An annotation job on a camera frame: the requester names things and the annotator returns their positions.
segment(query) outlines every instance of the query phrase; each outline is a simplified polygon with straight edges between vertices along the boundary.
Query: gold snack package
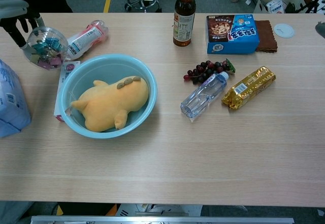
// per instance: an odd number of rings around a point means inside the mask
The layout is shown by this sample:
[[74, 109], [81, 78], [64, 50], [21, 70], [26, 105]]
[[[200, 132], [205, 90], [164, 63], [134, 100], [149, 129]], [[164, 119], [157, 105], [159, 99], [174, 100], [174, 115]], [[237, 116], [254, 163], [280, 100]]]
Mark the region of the gold snack package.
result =
[[229, 89], [222, 102], [231, 109], [237, 110], [271, 85], [275, 78], [275, 74], [267, 67], [260, 67]]

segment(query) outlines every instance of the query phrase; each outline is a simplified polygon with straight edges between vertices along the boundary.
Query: light blue bowl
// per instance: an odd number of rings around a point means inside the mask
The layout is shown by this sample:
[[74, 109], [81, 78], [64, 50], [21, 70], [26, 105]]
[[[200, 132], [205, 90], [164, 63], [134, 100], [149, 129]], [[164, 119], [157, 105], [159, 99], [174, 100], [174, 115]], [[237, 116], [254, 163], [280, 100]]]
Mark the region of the light blue bowl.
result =
[[[71, 116], [65, 110], [70, 103], [77, 100], [87, 89], [93, 87], [94, 80], [102, 80], [108, 84], [115, 83], [127, 76], [140, 76], [149, 86], [147, 103], [136, 112], [130, 112], [126, 125], [121, 130], [115, 128], [96, 133], [85, 127], [85, 118], [76, 109]], [[151, 113], [157, 98], [157, 82], [150, 69], [138, 59], [123, 54], [100, 55], [85, 61], [71, 72], [59, 93], [59, 108], [66, 124], [77, 133], [95, 139], [109, 139], [126, 134], [138, 127]]]

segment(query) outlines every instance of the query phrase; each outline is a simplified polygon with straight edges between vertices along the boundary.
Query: brown bottle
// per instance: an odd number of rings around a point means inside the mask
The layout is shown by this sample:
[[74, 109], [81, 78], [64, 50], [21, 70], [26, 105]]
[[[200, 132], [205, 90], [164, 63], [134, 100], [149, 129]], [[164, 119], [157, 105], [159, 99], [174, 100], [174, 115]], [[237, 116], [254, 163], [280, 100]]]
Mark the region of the brown bottle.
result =
[[178, 46], [191, 43], [194, 15], [197, 5], [195, 0], [177, 0], [174, 13], [173, 42]]

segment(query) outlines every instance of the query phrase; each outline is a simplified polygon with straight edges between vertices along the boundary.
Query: wooden table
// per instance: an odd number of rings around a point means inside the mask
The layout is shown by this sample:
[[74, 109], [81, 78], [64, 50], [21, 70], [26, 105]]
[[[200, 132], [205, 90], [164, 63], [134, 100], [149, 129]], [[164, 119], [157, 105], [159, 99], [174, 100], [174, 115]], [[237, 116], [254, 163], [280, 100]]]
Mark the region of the wooden table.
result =
[[[156, 106], [133, 132], [85, 138], [53, 117], [58, 71], [29, 64], [0, 30], [0, 58], [19, 75], [32, 123], [0, 140], [0, 199], [108, 203], [325, 206], [324, 16], [255, 15], [288, 23], [278, 52], [207, 55], [206, 14], [196, 14], [192, 43], [172, 42], [173, 14], [43, 14], [69, 37], [94, 19], [109, 40], [81, 60], [126, 53], [146, 63], [158, 83]], [[225, 92], [262, 65], [277, 80], [236, 112], [217, 99], [194, 123], [180, 111], [195, 88], [183, 75], [210, 59], [237, 71]]]

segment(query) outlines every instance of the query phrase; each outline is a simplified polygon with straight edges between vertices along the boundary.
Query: pink bottle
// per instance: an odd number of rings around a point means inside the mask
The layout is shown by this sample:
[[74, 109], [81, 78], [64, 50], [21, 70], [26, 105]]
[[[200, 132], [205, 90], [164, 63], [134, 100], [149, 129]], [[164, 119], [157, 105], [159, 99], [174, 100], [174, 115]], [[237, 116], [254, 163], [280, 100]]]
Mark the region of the pink bottle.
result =
[[78, 59], [94, 44], [104, 41], [108, 36], [108, 28], [100, 20], [91, 22], [87, 28], [68, 38], [67, 60]]

